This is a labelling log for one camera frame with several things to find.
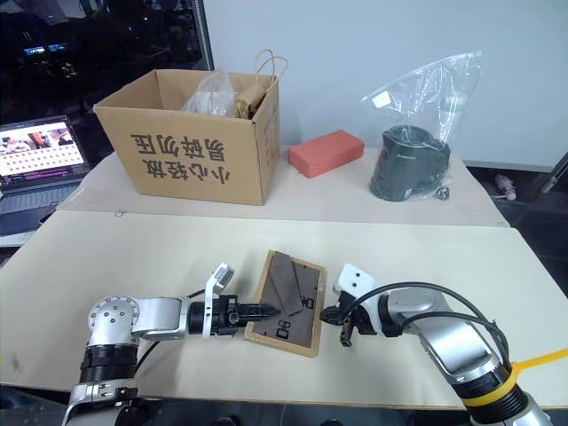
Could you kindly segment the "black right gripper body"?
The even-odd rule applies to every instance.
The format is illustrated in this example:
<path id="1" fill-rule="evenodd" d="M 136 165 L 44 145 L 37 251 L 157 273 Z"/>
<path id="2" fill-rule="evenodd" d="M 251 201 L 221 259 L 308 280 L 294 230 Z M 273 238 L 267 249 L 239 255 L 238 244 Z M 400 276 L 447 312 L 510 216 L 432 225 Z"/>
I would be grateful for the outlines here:
<path id="1" fill-rule="evenodd" d="M 352 316 L 353 329 L 356 328 L 360 335 L 375 335 L 375 329 L 372 326 L 369 315 L 361 305 L 357 306 L 350 314 L 347 314 L 347 308 L 354 300 L 355 297 L 347 292 L 342 291 L 340 293 L 338 303 L 344 312 L 344 319 Z"/>

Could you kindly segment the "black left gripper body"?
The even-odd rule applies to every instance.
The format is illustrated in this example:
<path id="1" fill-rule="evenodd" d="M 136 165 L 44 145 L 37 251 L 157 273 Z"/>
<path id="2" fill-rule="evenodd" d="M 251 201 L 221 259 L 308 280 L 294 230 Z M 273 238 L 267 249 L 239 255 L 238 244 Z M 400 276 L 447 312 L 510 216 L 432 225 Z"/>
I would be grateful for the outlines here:
<path id="1" fill-rule="evenodd" d="M 240 305 L 236 295 L 220 296 L 213 301 L 210 335 L 235 335 L 245 327 L 241 319 Z"/>

